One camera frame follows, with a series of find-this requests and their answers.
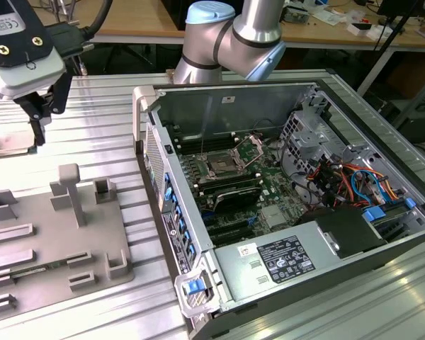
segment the black cable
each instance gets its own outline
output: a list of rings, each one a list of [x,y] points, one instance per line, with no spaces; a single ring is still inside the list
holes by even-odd
[[[101,9],[91,26],[82,28],[85,40],[90,40],[95,36],[95,34],[97,34],[104,21],[106,21],[107,14],[111,9],[112,3],[113,0],[103,0]]]
[[[252,127],[252,131],[256,129],[256,127],[258,126],[259,123],[261,122],[269,122],[270,124],[272,124],[272,126],[274,126],[277,130],[282,130],[281,127],[277,126],[273,120],[269,119],[269,118],[262,118],[262,119],[258,119],[254,126]]]

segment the white paper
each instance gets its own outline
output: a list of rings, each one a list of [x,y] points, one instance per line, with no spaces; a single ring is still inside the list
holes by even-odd
[[[321,20],[325,23],[328,23],[329,25],[335,26],[337,23],[340,22],[341,16],[338,16],[336,14],[333,14],[328,11],[320,11],[313,15],[316,19]]]

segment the blue wire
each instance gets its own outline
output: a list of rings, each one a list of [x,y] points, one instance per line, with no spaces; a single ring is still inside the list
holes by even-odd
[[[364,195],[363,193],[359,192],[356,188],[356,185],[354,183],[354,179],[356,178],[356,174],[358,172],[363,172],[367,175],[369,175],[372,180],[375,181],[376,185],[378,186],[378,190],[380,191],[381,195],[383,196],[383,198],[385,200],[388,200],[389,202],[392,202],[392,200],[390,199],[389,195],[386,194],[386,192],[384,192],[383,188],[381,188],[380,182],[378,181],[378,179],[376,178],[375,175],[373,175],[371,172],[367,171],[367,170],[356,170],[354,172],[354,174],[351,176],[351,186],[353,187],[353,191],[360,197],[362,197],[364,200],[366,200],[367,202],[369,202],[370,204],[372,204],[372,201],[370,200],[370,198],[368,198],[366,195]]]

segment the motherboard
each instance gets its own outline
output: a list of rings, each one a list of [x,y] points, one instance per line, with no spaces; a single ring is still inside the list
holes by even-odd
[[[233,135],[229,146],[208,151],[203,145],[204,151],[189,148],[184,153],[178,149],[184,175],[215,246],[295,225],[307,211],[309,198],[303,201],[282,172],[276,149],[258,135]]]

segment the white sticker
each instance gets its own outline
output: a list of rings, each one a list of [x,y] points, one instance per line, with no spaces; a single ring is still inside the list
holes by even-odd
[[[223,97],[222,98],[222,104],[230,104],[230,103],[234,103],[234,99],[236,97]]]
[[[237,249],[241,257],[252,255],[257,252],[256,243],[249,243],[249,244],[245,244],[244,246],[238,246]]]

